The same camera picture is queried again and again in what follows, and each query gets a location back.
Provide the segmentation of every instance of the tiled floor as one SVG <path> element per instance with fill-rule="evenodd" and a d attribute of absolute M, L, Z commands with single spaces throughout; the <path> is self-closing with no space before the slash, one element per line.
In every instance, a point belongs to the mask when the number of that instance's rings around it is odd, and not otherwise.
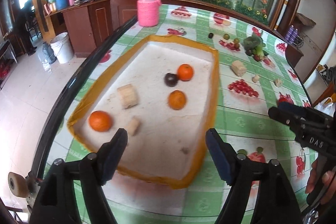
<path fill-rule="evenodd" d="M 66 64 L 56 61 L 51 72 L 43 69 L 41 41 L 37 52 L 22 56 L 0 91 L 0 197 L 7 206 L 25 208 L 26 201 L 12 195 L 8 172 L 26 176 L 30 171 L 44 122 L 59 93 L 84 61 L 74 57 Z"/>

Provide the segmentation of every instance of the pink knitted bottle cover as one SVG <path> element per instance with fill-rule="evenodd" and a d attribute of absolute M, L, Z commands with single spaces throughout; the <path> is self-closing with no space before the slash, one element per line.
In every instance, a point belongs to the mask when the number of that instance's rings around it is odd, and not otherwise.
<path fill-rule="evenodd" d="M 138 21 L 142 27 L 152 27 L 159 23 L 161 0 L 143 2 L 138 0 Z"/>

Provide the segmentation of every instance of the tangerine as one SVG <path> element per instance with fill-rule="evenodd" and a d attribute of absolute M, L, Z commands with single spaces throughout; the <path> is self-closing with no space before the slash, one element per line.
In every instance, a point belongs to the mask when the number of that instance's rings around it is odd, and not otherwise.
<path fill-rule="evenodd" d="M 89 117 L 89 125 L 95 131 L 108 131 L 112 127 L 112 124 L 113 121 L 111 116 L 101 110 L 92 112 Z"/>
<path fill-rule="evenodd" d="M 168 105 L 170 108 L 180 110 L 184 108 L 187 103 L 185 94 L 180 90 L 174 90 L 168 97 Z"/>
<path fill-rule="evenodd" d="M 177 76 L 182 81 L 189 81 L 194 76 L 194 69 L 191 65 L 182 64 L 177 69 Z"/>

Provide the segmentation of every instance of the purple bottle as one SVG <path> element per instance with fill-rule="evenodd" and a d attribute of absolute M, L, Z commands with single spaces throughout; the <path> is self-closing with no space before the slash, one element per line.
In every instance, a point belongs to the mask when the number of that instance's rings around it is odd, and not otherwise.
<path fill-rule="evenodd" d="M 291 37 L 291 34 L 293 33 L 293 31 L 294 31 L 294 26 L 291 25 L 291 26 L 288 28 L 288 31 L 287 31 L 287 33 L 286 33 L 286 35 L 285 35 L 285 40 L 286 40 L 286 41 L 289 40 L 289 38 Z"/>
<path fill-rule="evenodd" d="M 298 29 L 294 29 L 294 31 L 291 34 L 291 37 L 288 40 L 288 43 L 292 44 L 294 40 L 297 38 L 298 35 Z"/>

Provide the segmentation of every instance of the human hand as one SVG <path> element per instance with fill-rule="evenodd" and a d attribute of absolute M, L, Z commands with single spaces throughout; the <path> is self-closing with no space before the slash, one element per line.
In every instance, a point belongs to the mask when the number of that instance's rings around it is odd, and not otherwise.
<path fill-rule="evenodd" d="M 306 191 L 305 191 L 306 194 L 309 194 L 314 190 L 315 184 L 318 179 L 317 173 L 316 173 L 317 159 L 311 164 L 311 167 L 312 167 L 312 170 L 310 172 L 310 176 L 307 182 Z M 332 171 L 328 171 L 324 173 L 322 177 L 322 182 L 325 186 L 328 186 L 331 183 L 331 180 L 333 179 L 334 174 L 335 173 Z M 331 200 L 335 192 L 336 192 L 336 179 L 334 179 L 328 191 L 322 197 L 320 203 L 321 204 L 327 203 L 329 200 Z"/>

